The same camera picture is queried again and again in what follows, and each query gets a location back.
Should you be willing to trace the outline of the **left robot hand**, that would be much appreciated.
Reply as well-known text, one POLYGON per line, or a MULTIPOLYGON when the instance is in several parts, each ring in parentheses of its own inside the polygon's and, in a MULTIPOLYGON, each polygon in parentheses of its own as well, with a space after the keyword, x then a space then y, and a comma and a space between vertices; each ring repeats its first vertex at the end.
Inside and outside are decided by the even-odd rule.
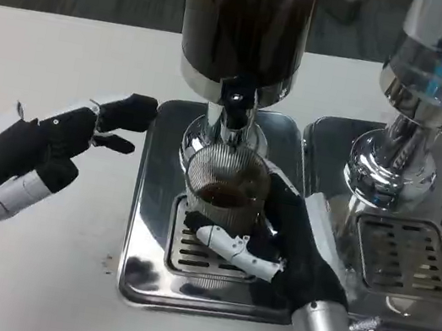
POLYGON ((73 158, 90 147, 133 153, 135 145, 115 131, 146 132, 157 109, 155 98, 131 94, 24 120, 22 105, 16 104, 0 120, 0 221, 71 184, 78 176, 73 158))

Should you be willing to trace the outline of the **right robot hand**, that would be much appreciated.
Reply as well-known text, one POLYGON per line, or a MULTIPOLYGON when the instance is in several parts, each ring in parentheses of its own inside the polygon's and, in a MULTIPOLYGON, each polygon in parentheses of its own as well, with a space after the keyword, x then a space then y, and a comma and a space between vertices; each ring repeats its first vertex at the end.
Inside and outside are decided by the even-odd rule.
POLYGON ((304 198, 279 167, 271 161, 267 167, 270 187, 263 211, 274 236, 234 233, 199 210, 186 212, 185 226, 221 258, 269 283, 292 313, 321 301, 348 308, 325 196, 304 198))

